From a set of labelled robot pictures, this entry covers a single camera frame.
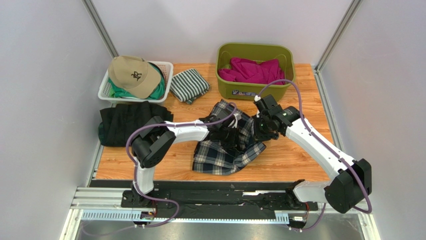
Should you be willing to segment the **grey white plaid skirt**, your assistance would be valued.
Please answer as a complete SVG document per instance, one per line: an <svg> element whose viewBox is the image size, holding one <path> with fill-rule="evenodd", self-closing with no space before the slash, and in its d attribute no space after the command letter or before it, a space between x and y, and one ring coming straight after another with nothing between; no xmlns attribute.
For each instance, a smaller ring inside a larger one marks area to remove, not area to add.
<svg viewBox="0 0 426 240"><path fill-rule="evenodd" d="M239 172L253 162L267 147L253 136L254 120L240 109L234 143L204 140L197 143L192 170L204 174L227 176Z"/></svg>

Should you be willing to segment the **black garment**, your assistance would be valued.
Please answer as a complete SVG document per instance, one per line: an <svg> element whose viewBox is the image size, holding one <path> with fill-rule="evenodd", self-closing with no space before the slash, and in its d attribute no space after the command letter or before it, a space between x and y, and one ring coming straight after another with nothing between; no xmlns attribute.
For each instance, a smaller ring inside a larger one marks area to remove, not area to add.
<svg viewBox="0 0 426 240"><path fill-rule="evenodd" d="M166 107L147 101L133 104L117 104L99 111L98 126L100 144L105 147L124 147L130 135L143 127L152 117L173 121L174 115Z"/></svg>

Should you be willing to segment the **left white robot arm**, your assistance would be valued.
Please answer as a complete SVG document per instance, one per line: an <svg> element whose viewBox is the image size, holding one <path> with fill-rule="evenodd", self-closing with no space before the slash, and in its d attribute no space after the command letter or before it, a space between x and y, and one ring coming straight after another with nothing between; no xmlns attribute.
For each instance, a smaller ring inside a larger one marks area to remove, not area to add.
<svg viewBox="0 0 426 240"><path fill-rule="evenodd" d="M154 189L156 166L172 145L191 141L220 141L234 147L237 140L238 113L219 113L190 122L170 122L152 117L130 135L126 152L134 163L133 187L140 196Z"/></svg>

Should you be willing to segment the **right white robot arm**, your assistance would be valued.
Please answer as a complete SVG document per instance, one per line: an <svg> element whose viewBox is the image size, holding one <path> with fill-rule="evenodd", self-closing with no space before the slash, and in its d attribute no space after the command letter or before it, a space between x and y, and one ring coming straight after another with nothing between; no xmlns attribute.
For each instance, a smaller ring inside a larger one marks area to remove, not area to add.
<svg viewBox="0 0 426 240"><path fill-rule="evenodd" d="M322 136L293 106L282 108L272 95L255 96L257 114L254 138L257 141L287 137L304 149L325 171L328 181L300 179L286 192L291 206L317 202L329 204L345 214L372 193L372 166L364 158L355 160Z"/></svg>

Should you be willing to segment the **striped folded cloth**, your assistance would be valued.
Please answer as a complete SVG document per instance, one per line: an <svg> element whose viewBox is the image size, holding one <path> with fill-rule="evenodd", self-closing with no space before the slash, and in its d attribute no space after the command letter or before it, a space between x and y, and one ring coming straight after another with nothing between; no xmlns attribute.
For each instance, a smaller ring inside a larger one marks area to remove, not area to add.
<svg viewBox="0 0 426 240"><path fill-rule="evenodd" d="M195 68L190 68L172 77L170 90L180 102L192 105L210 90L210 84Z"/></svg>

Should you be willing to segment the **pink garment in tub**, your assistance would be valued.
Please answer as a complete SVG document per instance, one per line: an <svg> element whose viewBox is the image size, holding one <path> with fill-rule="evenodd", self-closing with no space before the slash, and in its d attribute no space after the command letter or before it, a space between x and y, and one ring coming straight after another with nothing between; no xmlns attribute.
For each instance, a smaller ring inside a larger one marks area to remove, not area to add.
<svg viewBox="0 0 426 240"><path fill-rule="evenodd" d="M246 58L232 57L230 68L221 68L217 73L223 80L235 83L267 85L285 79L278 59L257 63Z"/></svg>

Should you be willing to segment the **olive green plastic tub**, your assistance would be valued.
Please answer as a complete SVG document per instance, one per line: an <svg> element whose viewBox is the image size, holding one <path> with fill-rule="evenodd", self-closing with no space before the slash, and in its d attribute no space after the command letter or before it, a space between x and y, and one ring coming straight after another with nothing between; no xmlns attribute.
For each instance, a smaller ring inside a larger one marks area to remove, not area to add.
<svg viewBox="0 0 426 240"><path fill-rule="evenodd" d="M295 80L295 66L292 52L280 45L259 43L225 43L217 51L216 78L219 93L226 99L253 100L256 94L266 84L240 83L226 81L220 78L218 70L229 69L231 58L242 58L257 62L265 62L272 59L279 60L279 66L285 73L285 79Z"/></svg>

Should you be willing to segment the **beige baseball cap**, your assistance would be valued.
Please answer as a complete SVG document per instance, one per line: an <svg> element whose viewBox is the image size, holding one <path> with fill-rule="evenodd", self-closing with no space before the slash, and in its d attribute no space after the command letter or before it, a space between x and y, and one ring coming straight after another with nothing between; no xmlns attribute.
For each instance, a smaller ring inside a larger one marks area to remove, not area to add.
<svg viewBox="0 0 426 240"><path fill-rule="evenodd" d="M150 65L150 62L129 55L114 57L108 67L108 76L117 87L144 100L161 81L160 73Z"/></svg>

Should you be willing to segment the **green garment in basket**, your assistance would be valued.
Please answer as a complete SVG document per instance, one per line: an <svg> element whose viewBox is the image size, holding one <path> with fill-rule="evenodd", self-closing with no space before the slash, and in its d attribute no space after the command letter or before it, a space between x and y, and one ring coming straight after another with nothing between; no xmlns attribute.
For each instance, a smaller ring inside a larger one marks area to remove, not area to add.
<svg viewBox="0 0 426 240"><path fill-rule="evenodd" d="M153 68L156 69L156 71L158 73L160 73L161 75L161 81L160 83L156 86L156 88L154 89L154 91L151 93L151 95L149 97L147 97L147 100L159 100L160 98L162 98L165 94L165 90L166 90L166 80L165 80L165 75L163 74L163 72L161 71L161 69L153 64L153 63L149 63ZM110 98L124 98L124 99L138 99L136 96L134 96L133 94L131 94L130 92L124 90L123 88L117 87L110 78L108 78L108 82L111 85L111 88L109 90L109 94L108 96Z"/></svg>

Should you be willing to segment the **white plastic basket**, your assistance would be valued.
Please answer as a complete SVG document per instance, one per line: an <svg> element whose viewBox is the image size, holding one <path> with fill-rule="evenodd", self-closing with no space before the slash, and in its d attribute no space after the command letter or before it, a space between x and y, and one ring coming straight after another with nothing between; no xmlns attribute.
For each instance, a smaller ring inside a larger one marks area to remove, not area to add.
<svg viewBox="0 0 426 240"><path fill-rule="evenodd" d="M174 65L171 62L167 61L149 61L151 64L156 65L164 74L165 77L165 92L163 96L159 99L139 99L139 98L115 98L110 97L110 89L112 85L109 83L109 73L108 70L105 72L105 75L100 83L97 96L100 100L108 101L112 104L131 104L131 103L141 103L141 102L150 102L152 104L163 105L168 97L170 92L172 78L174 75Z"/></svg>

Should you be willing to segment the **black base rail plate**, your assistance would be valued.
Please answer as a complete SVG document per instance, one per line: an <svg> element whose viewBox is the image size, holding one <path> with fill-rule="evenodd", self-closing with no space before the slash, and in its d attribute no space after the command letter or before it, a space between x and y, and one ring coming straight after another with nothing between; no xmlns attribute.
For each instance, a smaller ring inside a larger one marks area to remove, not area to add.
<svg viewBox="0 0 426 240"><path fill-rule="evenodd" d="M152 208L156 219L176 214L179 219L273 220L276 211L295 212L319 210L318 204L296 203L286 193L290 182L244 181L154 181L150 197L177 202L152 202L136 196L131 180L93 180L91 188L121 189L118 205L130 208Z"/></svg>

